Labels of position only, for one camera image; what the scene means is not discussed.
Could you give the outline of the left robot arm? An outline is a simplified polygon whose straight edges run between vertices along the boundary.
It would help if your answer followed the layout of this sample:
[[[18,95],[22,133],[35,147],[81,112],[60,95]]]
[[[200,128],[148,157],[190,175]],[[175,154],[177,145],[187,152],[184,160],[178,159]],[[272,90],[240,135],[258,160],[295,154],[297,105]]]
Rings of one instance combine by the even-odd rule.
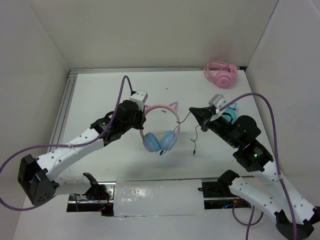
[[[85,156],[117,141],[130,129],[140,130],[146,120],[145,101],[130,98],[124,100],[116,111],[96,120],[81,135],[65,147],[32,157],[28,154],[21,159],[18,183],[33,206],[48,202],[60,186],[55,179],[65,169]]]

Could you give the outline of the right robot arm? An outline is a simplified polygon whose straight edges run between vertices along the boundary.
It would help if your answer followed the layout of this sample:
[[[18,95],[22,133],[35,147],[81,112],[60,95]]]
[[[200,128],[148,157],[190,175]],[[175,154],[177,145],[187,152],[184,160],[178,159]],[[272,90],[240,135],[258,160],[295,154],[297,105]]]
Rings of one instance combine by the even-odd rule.
[[[233,153],[236,161],[268,190],[264,193],[234,171],[227,170],[218,178],[220,194],[233,194],[254,205],[272,219],[286,239],[308,238],[314,224],[320,221],[320,208],[308,202],[284,175],[278,174],[273,156],[256,139],[261,133],[256,121],[248,115],[239,116],[234,123],[222,116],[212,120],[213,110],[210,106],[189,108],[201,130],[211,130],[236,149]]]

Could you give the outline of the pink blue cat-ear headphones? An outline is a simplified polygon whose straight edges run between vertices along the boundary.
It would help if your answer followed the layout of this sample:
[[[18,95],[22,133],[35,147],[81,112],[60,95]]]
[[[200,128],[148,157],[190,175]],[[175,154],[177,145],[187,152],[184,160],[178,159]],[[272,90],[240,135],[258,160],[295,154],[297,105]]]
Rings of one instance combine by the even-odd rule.
[[[139,130],[142,144],[148,152],[160,152],[160,156],[170,151],[178,140],[181,130],[181,120],[178,115],[179,102],[170,104],[144,105],[144,116],[148,118],[151,111],[156,111],[155,117],[152,117],[152,126],[155,131],[146,132]]]

